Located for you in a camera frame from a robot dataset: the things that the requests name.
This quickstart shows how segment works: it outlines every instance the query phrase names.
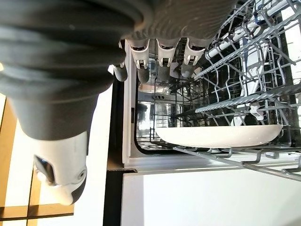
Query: upper dish rack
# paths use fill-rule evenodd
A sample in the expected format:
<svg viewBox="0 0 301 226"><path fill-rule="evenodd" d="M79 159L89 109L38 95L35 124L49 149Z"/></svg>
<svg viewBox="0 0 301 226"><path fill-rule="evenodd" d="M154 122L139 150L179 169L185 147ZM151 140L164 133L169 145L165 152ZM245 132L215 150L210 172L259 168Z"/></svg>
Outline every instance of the upper dish rack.
<svg viewBox="0 0 301 226"><path fill-rule="evenodd" d="M291 69L301 58L289 56L285 38L293 29L300 33L299 5L248 0L236 8L205 52L209 64L199 62L199 73L171 87L183 97L176 100L182 110L171 117L185 127L282 124L278 144L301 145L295 96L301 84Z"/></svg>

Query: white plastic part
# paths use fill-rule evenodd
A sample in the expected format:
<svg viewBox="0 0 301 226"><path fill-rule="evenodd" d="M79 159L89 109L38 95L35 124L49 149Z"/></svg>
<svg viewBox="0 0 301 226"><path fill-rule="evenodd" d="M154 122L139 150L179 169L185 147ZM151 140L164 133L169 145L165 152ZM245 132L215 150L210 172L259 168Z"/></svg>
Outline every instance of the white plastic part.
<svg viewBox="0 0 301 226"><path fill-rule="evenodd" d="M260 108L260 105L258 103L252 103L250 104L250 113L258 120L261 121L264 119L263 112L259 112L258 109Z"/></svg>
<svg viewBox="0 0 301 226"><path fill-rule="evenodd" d="M110 72L112 75L114 75L114 65L109 65L108 72Z"/></svg>
<svg viewBox="0 0 301 226"><path fill-rule="evenodd" d="M175 52L175 48L178 45L178 42L173 48L170 48L170 49L162 48L160 46L160 43L159 43L158 39L157 39L157 44L158 44L158 61L159 61L159 65L161 67L163 67L163 59L166 58L166 59L168 59L167 67L170 67L170 64L171 64L171 62L174 58L174 52Z"/></svg>
<svg viewBox="0 0 301 226"><path fill-rule="evenodd" d="M121 42L119 41L118 46L120 49L122 49L122 45ZM120 67L123 68L124 67L124 61L120 63Z"/></svg>
<svg viewBox="0 0 301 226"><path fill-rule="evenodd" d="M72 204L72 192L87 176L87 132L64 140L45 141L28 137L28 141L33 154L52 166L55 186L49 185L41 172L38 172L38 178L60 204Z"/></svg>
<svg viewBox="0 0 301 226"><path fill-rule="evenodd" d="M201 50L192 50L189 47L189 38L187 38L185 52L184 52L184 64L188 65L189 61L193 60L192 65L196 65L198 60L203 55L204 51L205 51L205 48L203 48Z"/></svg>
<svg viewBox="0 0 301 226"><path fill-rule="evenodd" d="M133 47L131 47L133 58L138 69L140 69L141 64L144 66L145 69L147 69L148 67L149 52L150 52L149 44L150 44L150 40L148 40L147 46L144 50L134 50Z"/></svg>

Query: wire rack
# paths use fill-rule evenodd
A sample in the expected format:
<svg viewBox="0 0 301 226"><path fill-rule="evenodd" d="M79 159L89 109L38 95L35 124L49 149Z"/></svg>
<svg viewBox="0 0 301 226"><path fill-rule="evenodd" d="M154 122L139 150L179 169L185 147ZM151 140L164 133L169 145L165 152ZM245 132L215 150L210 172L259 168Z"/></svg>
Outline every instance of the wire rack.
<svg viewBox="0 0 301 226"><path fill-rule="evenodd" d="M245 126L281 124L279 136L254 147L212 149L174 147L183 153L220 161L283 178L301 181L300 78L301 53L291 57L287 36L297 29L300 35L300 2L294 0L247 0L222 24L215 40L199 61L200 72L170 86L175 106L170 117L180 126ZM255 154L253 161L229 159L236 153ZM279 153L294 154L298 166L275 170L258 164L262 156L278 159Z"/></svg>

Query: dishwasher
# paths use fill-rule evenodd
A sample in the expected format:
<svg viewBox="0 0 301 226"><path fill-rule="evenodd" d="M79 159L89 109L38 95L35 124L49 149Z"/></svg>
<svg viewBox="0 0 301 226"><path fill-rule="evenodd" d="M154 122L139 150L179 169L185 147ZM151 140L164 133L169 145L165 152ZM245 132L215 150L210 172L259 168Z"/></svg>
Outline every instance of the dishwasher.
<svg viewBox="0 0 301 226"><path fill-rule="evenodd" d="M181 73L187 39L179 40L166 81L155 40L149 41L146 83L138 80L126 43L128 79L114 83L111 130L118 132L110 133L123 167L137 172L244 168L301 181L300 14L299 1L239 1L190 74ZM159 128L273 125L280 126L275 137L248 146L179 145L157 133Z"/></svg>

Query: rack tine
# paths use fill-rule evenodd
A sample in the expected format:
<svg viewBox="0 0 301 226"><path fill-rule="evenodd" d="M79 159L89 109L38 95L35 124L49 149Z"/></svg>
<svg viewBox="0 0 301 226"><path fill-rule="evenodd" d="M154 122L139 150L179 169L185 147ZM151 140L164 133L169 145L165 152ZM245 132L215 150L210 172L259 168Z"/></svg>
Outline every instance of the rack tine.
<svg viewBox="0 0 301 226"><path fill-rule="evenodd" d="M217 120L215 119L215 118L218 118L218 117L214 116L214 115L211 114L211 113L208 114L208 113L204 112L203 114L205 114L205 115L207 115L208 117L212 118L213 121L215 122L215 124L216 124L217 126L219 126L218 123L217 123Z"/></svg>
<svg viewBox="0 0 301 226"><path fill-rule="evenodd" d="M285 174L291 174L291 173L296 173L296 172L300 172L300 171L301 171L301 155L299 156L297 168L282 169L282 172L284 172Z"/></svg>
<svg viewBox="0 0 301 226"><path fill-rule="evenodd" d="M290 5L290 7L291 7L291 9L294 11L294 13L297 12L297 9L294 7L292 1L291 1L291 0L286 0L286 1L287 1L287 3Z"/></svg>
<svg viewBox="0 0 301 226"><path fill-rule="evenodd" d="M217 98L217 102L220 101L220 98L218 97L218 93L217 93L217 90L216 90L216 87L218 87L218 70L216 69L216 84L214 85L214 90L215 90L215 93L216 93L216 98Z"/></svg>
<svg viewBox="0 0 301 226"><path fill-rule="evenodd" d="M231 122L229 121L228 117L225 115L224 118L225 118L227 124L228 124L229 126L231 126Z"/></svg>
<svg viewBox="0 0 301 226"><path fill-rule="evenodd" d="M224 58L224 56L222 55L222 53L221 53L219 47L217 46L217 43L215 44L215 49L216 49L216 51L218 52L218 54L221 56L221 58Z"/></svg>
<svg viewBox="0 0 301 226"><path fill-rule="evenodd" d="M249 153L256 153L256 160L254 161L241 161L241 164L258 164L260 162L261 159L261 150L257 151L257 150L247 150L245 152L249 152Z"/></svg>
<svg viewBox="0 0 301 226"><path fill-rule="evenodd" d="M262 8L261 10L259 10L259 14L263 17L265 23L271 28L273 25L267 17L267 9Z"/></svg>
<svg viewBox="0 0 301 226"><path fill-rule="evenodd" d="M206 53L205 53L205 58L206 58L207 61L209 61L211 63L211 65L213 65L213 63L212 63L212 61L209 57L209 52L208 51L206 51Z"/></svg>
<svg viewBox="0 0 301 226"><path fill-rule="evenodd" d="M233 148L229 148L229 151L228 151L228 154L227 155L224 155L224 154L215 154L214 156L216 157L220 157L220 158L224 158L224 159L228 159L232 156L232 151L233 151Z"/></svg>
<svg viewBox="0 0 301 226"><path fill-rule="evenodd" d="M274 50L276 50L278 53L280 53L281 56L283 56L285 59L287 59L288 62L290 62L291 64L293 64L295 66L297 65L287 54L285 54L281 49L279 49L278 47L276 47L273 43L267 42L267 41L265 41L265 43L267 43Z"/></svg>
<svg viewBox="0 0 301 226"><path fill-rule="evenodd" d="M239 116L239 118L241 119L241 122L243 123L243 125L244 125L244 126L246 125L244 118L241 116L241 113L240 113L238 110L234 109L233 107L227 107L227 108L229 108L229 109L231 109L232 111L234 111L235 113L237 113L238 116Z"/></svg>
<svg viewBox="0 0 301 226"><path fill-rule="evenodd" d="M227 92L229 95L229 99L231 99L231 94L230 94L230 90L229 90L229 86L228 86L228 82L230 80L230 67L229 64L227 64L227 71L228 71L228 79L226 80L226 88L227 88Z"/></svg>
<svg viewBox="0 0 301 226"><path fill-rule="evenodd" d="M279 159L279 152L266 152L265 157L269 159Z"/></svg>
<svg viewBox="0 0 301 226"><path fill-rule="evenodd" d="M283 70L282 70L282 67L281 67L281 63L280 63L281 59L282 59L282 56L279 56L279 58L278 58L278 60L277 60L277 66L278 66L279 71L280 71L281 80L282 80L282 85L285 86L286 81L285 81L285 75L284 75L284 73L283 73Z"/></svg>
<svg viewBox="0 0 301 226"><path fill-rule="evenodd" d="M228 35L226 37L226 39L228 40L228 42L230 43L230 45L234 48L234 50L237 50L237 48L235 47L235 45L233 44L233 39L230 37L230 35Z"/></svg>
<svg viewBox="0 0 301 226"><path fill-rule="evenodd" d="M207 76L207 78L203 77L202 79L206 80L208 83L210 83L214 87L217 87L218 89L221 89L221 87L217 86L216 84L214 84L212 81L209 80L209 77L208 77L207 74L206 74L206 76Z"/></svg>
<svg viewBox="0 0 301 226"><path fill-rule="evenodd" d="M275 102L275 105L276 105L276 106L282 106L283 108L293 109L293 107L291 107L290 105L281 103L281 102L280 102L279 100L277 100L276 98L269 98L269 100L272 101L272 102Z"/></svg>
<svg viewBox="0 0 301 226"><path fill-rule="evenodd" d="M278 100L275 100L275 105L281 106L282 103L281 103L280 101L278 101ZM285 125L288 126L288 125L289 125L289 122L288 122L288 120L287 120L285 114L283 113L282 109L278 109L278 111L279 111L279 113L280 113L280 115L281 115L281 118L283 119Z"/></svg>
<svg viewBox="0 0 301 226"><path fill-rule="evenodd" d="M212 151L213 151L213 148L209 148L209 150L206 152L207 154L211 154L212 153Z"/></svg>

